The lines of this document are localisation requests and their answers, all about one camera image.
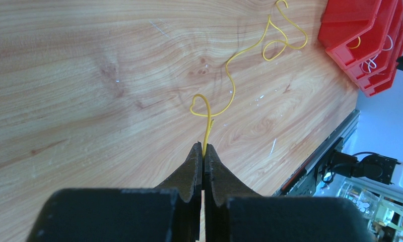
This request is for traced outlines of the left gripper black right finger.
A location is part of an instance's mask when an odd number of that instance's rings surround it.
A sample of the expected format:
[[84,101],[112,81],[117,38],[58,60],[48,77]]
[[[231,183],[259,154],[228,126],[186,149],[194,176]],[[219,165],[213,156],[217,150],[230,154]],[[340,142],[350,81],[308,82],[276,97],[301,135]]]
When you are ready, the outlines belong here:
[[373,241],[355,205],[330,197],[262,196],[204,157],[206,241]]

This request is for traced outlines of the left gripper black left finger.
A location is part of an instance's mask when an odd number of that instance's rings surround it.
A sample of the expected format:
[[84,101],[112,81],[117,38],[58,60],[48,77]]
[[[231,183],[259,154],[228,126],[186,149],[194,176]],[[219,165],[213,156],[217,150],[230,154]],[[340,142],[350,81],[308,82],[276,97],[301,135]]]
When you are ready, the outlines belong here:
[[202,145],[153,188],[68,188],[43,205],[27,241],[197,241]]

